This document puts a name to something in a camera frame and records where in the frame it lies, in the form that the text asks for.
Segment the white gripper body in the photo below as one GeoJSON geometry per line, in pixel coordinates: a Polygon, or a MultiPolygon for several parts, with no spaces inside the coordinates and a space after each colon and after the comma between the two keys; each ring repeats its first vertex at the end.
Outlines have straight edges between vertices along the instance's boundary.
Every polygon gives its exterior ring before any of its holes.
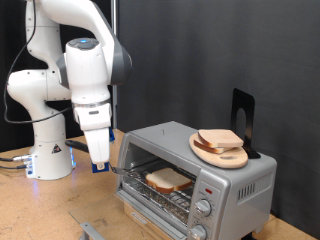
{"type": "Polygon", "coordinates": [[[111,105],[95,107],[74,106],[76,122],[84,132],[93,164],[104,164],[110,158],[109,128],[111,127],[111,105]]]}

